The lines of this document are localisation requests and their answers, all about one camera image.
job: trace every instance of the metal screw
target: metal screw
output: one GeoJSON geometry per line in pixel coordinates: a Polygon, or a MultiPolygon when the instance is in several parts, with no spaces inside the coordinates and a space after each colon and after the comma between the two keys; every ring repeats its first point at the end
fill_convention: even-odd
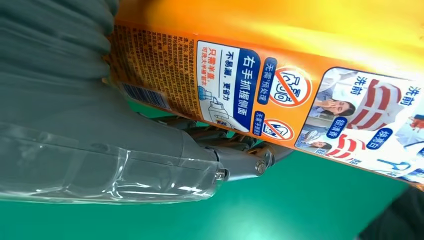
{"type": "Polygon", "coordinates": [[[258,176],[264,174],[265,170],[267,169],[267,164],[264,160],[259,160],[256,163],[256,166],[254,167],[256,169],[256,174],[258,176]]]}
{"type": "Polygon", "coordinates": [[[216,180],[223,180],[225,178],[225,170],[224,169],[219,169],[215,173],[215,178],[216,178],[216,180]]]}

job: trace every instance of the blue label banner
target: blue label banner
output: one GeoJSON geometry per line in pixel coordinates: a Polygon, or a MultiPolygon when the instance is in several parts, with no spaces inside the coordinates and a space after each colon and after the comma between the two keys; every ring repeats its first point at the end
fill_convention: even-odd
{"type": "Polygon", "coordinates": [[[261,68],[259,55],[249,49],[240,49],[234,88],[234,118],[250,130],[256,84],[261,68]]]}
{"type": "Polygon", "coordinates": [[[348,124],[348,119],[346,117],[342,117],[342,116],[336,117],[327,131],[327,134],[326,134],[327,138],[329,139],[338,138],[347,124],[348,124]]]}
{"type": "Polygon", "coordinates": [[[266,105],[270,99],[271,86],[273,85],[274,75],[277,68],[277,59],[268,57],[263,64],[260,86],[257,93],[257,102],[266,105]]]}

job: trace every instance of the photo of woman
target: photo of woman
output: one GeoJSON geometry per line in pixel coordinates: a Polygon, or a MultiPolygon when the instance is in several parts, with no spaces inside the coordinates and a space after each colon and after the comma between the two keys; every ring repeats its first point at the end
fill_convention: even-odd
{"type": "Polygon", "coordinates": [[[324,132],[318,132],[317,130],[302,131],[296,142],[296,147],[303,148],[304,150],[307,148],[330,150],[333,146],[328,142],[322,141],[321,136],[323,135],[325,135],[324,132]]]}

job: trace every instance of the yellow bottle top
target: yellow bottle top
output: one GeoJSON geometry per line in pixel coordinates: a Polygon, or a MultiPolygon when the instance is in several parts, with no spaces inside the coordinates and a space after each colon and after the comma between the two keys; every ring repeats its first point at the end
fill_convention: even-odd
{"type": "Polygon", "coordinates": [[[118,20],[423,79],[422,0],[122,0],[118,20]]]}

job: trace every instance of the gray gripper finger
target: gray gripper finger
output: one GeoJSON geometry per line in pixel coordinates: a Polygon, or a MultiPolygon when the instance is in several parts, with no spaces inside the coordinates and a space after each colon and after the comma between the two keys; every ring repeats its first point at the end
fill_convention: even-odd
{"type": "Polygon", "coordinates": [[[162,116],[152,120],[180,130],[196,127],[196,121],[182,116],[162,116]]]}

